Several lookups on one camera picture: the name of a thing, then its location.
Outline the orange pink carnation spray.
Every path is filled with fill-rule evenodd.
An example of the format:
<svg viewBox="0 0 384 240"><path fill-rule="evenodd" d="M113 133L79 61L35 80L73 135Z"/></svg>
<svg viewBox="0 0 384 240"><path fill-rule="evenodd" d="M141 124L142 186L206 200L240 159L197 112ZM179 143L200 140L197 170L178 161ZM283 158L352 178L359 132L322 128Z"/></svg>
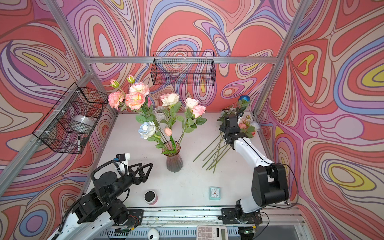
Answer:
<svg viewBox="0 0 384 240"><path fill-rule="evenodd" d="M144 97L140 93L129 93L129 89L128 92L125 92L116 80L111 80L110 83L111 87L116 90L108 96L108 103L111 108L120 112L127 110L136 112L138 114L136 120L141 125L149 121L157 123L149 95Z"/></svg>

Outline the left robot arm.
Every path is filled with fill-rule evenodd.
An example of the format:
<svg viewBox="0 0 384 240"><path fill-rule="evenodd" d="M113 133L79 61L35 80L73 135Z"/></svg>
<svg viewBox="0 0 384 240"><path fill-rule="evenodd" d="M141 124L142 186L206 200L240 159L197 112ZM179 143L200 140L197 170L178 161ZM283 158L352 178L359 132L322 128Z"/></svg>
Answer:
<svg viewBox="0 0 384 240"><path fill-rule="evenodd" d="M50 240L93 240L114 225L131 232L142 224L144 211L128 210L119 196L129 194L132 185L145 183L153 164L124 166L123 172L109 171L95 178L98 171L111 164L119 166L118 161L111 160L91 172L94 188L69 207Z"/></svg>

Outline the pale blue white rose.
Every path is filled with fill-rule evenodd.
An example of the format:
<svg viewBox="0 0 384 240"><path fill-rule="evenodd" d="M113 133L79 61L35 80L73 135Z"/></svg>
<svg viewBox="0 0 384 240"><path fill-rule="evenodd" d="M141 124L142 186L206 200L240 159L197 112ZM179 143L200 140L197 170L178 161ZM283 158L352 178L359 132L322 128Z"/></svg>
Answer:
<svg viewBox="0 0 384 240"><path fill-rule="evenodd" d="M160 126L157 123L152 121L144 122L140 126L138 132L142 139L156 142L156 148L162 149L163 151L168 150L166 147L167 140L163 137Z"/></svg>

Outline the dark blue rose stem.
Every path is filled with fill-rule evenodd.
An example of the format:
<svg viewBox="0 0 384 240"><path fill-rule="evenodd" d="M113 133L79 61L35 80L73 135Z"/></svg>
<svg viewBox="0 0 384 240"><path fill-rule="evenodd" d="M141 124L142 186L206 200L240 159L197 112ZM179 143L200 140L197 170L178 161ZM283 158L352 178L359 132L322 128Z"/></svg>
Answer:
<svg viewBox="0 0 384 240"><path fill-rule="evenodd" d="M251 98L248 95L240 96L237 107L236 107L236 114L238 117L243 116L244 111L246 110L250 102L251 102Z"/></svg>

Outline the pink grey glass vase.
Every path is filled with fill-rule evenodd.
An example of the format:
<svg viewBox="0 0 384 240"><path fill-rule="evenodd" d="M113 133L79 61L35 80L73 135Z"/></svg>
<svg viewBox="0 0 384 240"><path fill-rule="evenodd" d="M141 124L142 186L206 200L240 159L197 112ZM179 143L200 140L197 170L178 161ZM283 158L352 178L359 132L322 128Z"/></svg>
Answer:
<svg viewBox="0 0 384 240"><path fill-rule="evenodd" d="M172 141L167 141L162 148L162 154L166 156L166 167L172 173L177 173L183 168L183 159L180 155L181 146L175 142L175 148Z"/></svg>

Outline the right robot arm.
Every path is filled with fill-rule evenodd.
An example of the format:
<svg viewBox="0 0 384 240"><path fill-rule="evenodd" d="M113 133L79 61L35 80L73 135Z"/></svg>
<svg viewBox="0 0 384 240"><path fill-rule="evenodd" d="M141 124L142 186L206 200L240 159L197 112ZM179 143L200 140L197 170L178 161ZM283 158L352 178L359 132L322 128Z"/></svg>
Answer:
<svg viewBox="0 0 384 240"><path fill-rule="evenodd" d="M273 163L257 150L248 136L241 132L238 120L238 115L223 117L220 131L224 133L225 143L239 153L254 170L251 194L238 200L234 208L233 218L245 224L262 208L287 201L289 188L285 167Z"/></svg>

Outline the peach tulip bud stem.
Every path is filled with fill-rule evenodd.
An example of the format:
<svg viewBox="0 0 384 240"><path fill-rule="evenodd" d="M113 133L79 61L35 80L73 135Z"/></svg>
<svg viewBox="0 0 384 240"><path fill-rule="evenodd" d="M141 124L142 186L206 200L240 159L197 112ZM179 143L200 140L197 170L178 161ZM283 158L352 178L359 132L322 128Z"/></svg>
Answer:
<svg viewBox="0 0 384 240"><path fill-rule="evenodd" d="M165 143L165 146L167 148L167 154L168 155L175 155L177 153L177 145L176 145L176 142L173 138L173 132L170 128L164 128L164 132L166 134L167 137L169 137L169 141L167 143Z"/></svg>

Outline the cream pink rose stem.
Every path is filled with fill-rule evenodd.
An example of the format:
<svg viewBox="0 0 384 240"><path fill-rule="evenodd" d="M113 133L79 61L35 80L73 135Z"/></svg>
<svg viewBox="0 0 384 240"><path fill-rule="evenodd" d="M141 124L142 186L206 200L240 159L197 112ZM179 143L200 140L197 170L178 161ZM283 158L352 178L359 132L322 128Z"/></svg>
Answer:
<svg viewBox="0 0 384 240"><path fill-rule="evenodd" d="M196 107L199 105L199 101L192 99L192 98L187 98L185 101L186 104L186 113L188 118L198 118L198 112L196 110Z"/></svg>

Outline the pink carnation spray stem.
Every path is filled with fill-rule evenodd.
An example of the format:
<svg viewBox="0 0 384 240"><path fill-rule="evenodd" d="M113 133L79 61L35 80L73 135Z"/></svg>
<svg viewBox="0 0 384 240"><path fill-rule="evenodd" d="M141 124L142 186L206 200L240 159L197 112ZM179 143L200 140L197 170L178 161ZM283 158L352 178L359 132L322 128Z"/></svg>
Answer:
<svg viewBox="0 0 384 240"><path fill-rule="evenodd" d="M140 93L144 97L149 95L150 93L149 86L142 82L136 83L134 76L129 75L127 77L127 81L131 84L131 86L129 87L129 93Z"/></svg>

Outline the cream white rose stem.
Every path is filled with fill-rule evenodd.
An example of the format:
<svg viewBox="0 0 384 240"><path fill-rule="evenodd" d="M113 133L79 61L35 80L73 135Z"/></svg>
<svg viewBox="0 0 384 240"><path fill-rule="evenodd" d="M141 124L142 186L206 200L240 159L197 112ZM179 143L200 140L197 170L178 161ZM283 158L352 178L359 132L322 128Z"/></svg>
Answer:
<svg viewBox="0 0 384 240"><path fill-rule="evenodd" d="M180 102L180 96L179 94L172 93L172 94L164 94L160 97L162 106L165 107L165 114L167 116L167 121L162 120L161 123L167 123L167 127L171 130L173 129L173 125L177 121L178 111L181 108L181 102Z"/></svg>

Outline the light pink rose stem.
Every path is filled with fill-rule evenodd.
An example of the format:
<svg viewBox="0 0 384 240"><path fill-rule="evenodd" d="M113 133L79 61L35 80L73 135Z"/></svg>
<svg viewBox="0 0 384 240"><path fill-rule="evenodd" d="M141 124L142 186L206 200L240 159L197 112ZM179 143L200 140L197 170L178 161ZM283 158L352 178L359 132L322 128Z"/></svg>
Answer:
<svg viewBox="0 0 384 240"><path fill-rule="evenodd" d="M179 144L183 141L185 134L192 133L194 130L207 122L203 116L206 107L196 105L193 108L187 107L183 116L177 116L177 120L182 123L182 134L178 140Z"/></svg>

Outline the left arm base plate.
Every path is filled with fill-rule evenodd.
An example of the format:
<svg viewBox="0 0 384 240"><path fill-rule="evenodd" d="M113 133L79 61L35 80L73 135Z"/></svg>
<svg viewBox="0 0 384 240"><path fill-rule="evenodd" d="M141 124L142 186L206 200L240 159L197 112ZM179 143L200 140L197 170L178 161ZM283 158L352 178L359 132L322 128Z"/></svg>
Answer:
<svg viewBox="0 0 384 240"><path fill-rule="evenodd" d="M137 227L142 223L143 214L142 209L131 209L118 214L114 221L118 226Z"/></svg>

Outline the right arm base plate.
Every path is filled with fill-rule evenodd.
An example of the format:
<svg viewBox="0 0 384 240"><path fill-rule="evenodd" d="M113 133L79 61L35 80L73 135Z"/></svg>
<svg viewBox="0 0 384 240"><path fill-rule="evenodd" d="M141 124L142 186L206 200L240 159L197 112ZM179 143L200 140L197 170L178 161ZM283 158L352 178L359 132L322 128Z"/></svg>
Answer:
<svg viewBox="0 0 384 240"><path fill-rule="evenodd" d="M222 208L218 219L225 225L253 224L258 226L263 223L262 215L259 211L246 214L238 207Z"/></svg>

